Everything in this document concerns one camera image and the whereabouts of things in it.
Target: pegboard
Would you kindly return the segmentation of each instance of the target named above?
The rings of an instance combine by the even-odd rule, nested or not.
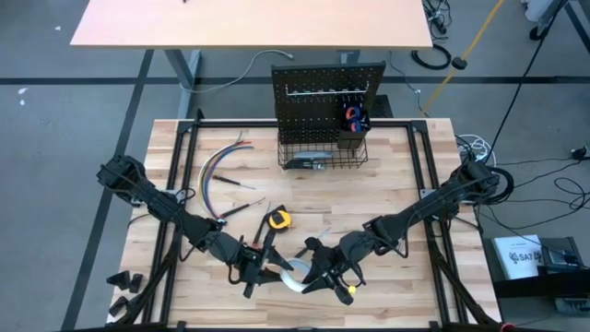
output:
[[[378,64],[273,66],[273,91],[281,144],[333,143],[343,123],[343,103],[369,111],[383,77]]]

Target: wooden tabletop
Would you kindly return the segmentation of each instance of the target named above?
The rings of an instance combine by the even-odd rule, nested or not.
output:
[[[449,119],[427,121],[436,168],[443,182],[460,162],[453,128]],[[166,185],[177,124],[175,120],[158,120],[151,134],[145,166],[148,178],[158,188]],[[325,171],[282,171],[277,165],[276,128],[199,128],[192,187],[196,187],[197,174],[206,158],[234,142],[240,130],[245,139],[253,142],[254,150],[229,155],[218,165],[216,173],[256,190],[211,182],[213,207],[221,213],[259,197],[265,196],[266,201],[228,218],[224,231],[235,238],[243,234],[244,240],[251,242],[268,201],[273,208],[283,204],[292,214],[293,228],[279,234],[275,245],[282,255],[293,257],[304,247],[307,237],[317,236],[328,227],[331,231],[323,242],[334,246],[348,232],[361,230],[363,222],[396,213],[419,199],[407,133],[403,128],[373,128],[367,134],[369,161],[359,169]],[[181,164],[188,136],[184,141]],[[423,153],[420,155],[428,179]],[[181,175],[179,172],[177,187]],[[189,200],[186,208],[191,213],[205,215],[195,199]],[[133,217],[144,213],[144,207],[136,208]],[[475,222],[470,208],[462,207],[460,217]],[[149,216],[129,228],[121,271],[128,269],[131,273],[149,275],[158,226],[159,222]],[[461,280],[486,312],[499,320],[478,231],[455,221],[451,235]],[[183,253],[189,247],[184,239]],[[410,229],[409,248],[408,259],[388,254],[370,255],[362,260],[360,265],[368,285],[357,290],[350,306],[340,303],[331,290],[302,295],[283,283],[255,287],[252,299],[246,299],[242,296],[243,284],[232,286],[227,281],[226,266],[210,254],[195,252],[186,262],[179,263],[170,322],[184,320],[189,326],[212,327],[425,327],[429,321],[438,320],[438,309],[422,224]],[[309,262],[311,254],[303,259]],[[352,273],[348,273],[346,279],[356,282]],[[160,285],[155,304],[157,313],[164,282]],[[448,284],[446,289],[450,312],[456,319]],[[135,296],[115,289],[112,300],[121,295],[128,299]]]
[[[421,0],[92,0],[71,44],[432,47]]]

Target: table leg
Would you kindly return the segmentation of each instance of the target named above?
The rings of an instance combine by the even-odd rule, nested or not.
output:
[[[192,51],[188,64],[186,63],[181,50],[164,50],[164,53],[181,82],[181,86],[185,89],[194,89],[201,51]],[[178,116],[176,118],[186,119],[188,117],[191,94],[190,91],[184,89],[181,92],[181,102],[178,107]]]
[[[360,50],[338,50],[340,53],[340,64],[357,64],[359,62]]]

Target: white cable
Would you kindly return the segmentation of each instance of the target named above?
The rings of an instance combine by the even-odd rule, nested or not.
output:
[[[484,160],[484,159],[486,159],[486,157],[488,157],[488,154],[491,151],[491,146],[490,146],[490,143],[488,143],[485,139],[481,138],[480,136],[474,135],[474,134],[464,134],[464,135],[459,135],[459,137],[461,137],[463,139],[465,139],[465,138],[472,138],[473,139],[473,141],[471,143],[469,143],[469,141],[467,139],[466,139],[466,142],[469,143],[471,150],[474,151],[476,161]],[[462,145],[458,146],[457,149],[459,150],[459,153],[466,151],[466,148]],[[496,161],[496,153],[494,151],[491,151],[491,158],[494,161],[494,167],[496,167],[497,161]]]
[[[307,276],[307,274],[310,273],[310,266],[307,265],[307,263],[305,263],[304,261],[300,260],[299,258],[292,258],[287,262],[293,268],[300,269],[301,271],[303,271],[305,276]],[[296,292],[302,292],[303,290],[305,290],[305,288],[307,288],[307,286],[309,286],[308,284],[300,283],[297,280],[295,280],[284,268],[280,270],[280,279],[283,280],[283,283],[285,283],[285,285],[289,287],[290,290]]]
[[[228,87],[228,86],[230,86],[230,85],[232,85],[232,84],[240,81],[242,78],[246,77],[246,75],[248,75],[248,72],[250,71],[250,69],[252,69],[252,65],[254,64],[254,61],[256,60],[256,58],[258,57],[258,55],[261,55],[261,54],[264,54],[264,53],[277,53],[277,54],[280,54],[280,55],[285,56],[289,60],[293,60],[295,58],[293,56],[293,54],[287,53],[287,52],[283,52],[283,51],[280,51],[280,50],[264,50],[264,51],[260,51],[260,52],[256,53],[252,57],[252,60],[250,61],[250,64],[248,65],[248,67],[246,68],[246,70],[243,72],[243,74],[240,77],[232,80],[231,82],[228,82],[226,84],[223,84],[223,85],[220,85],[220,86],[216,86],[216,87],[213,87],[213,88],[202,89],[202,90],[187,89],[187,88],[183,87],[183,85],[181,84],[180,85],[181,86],[181,89],[184,90],[184,91],[186,91],[186,92],[191,92],[191,93],[208,93],[208,92],[211,92],[211,91],[215,91],[217,89],[226,88],[226,87]]]

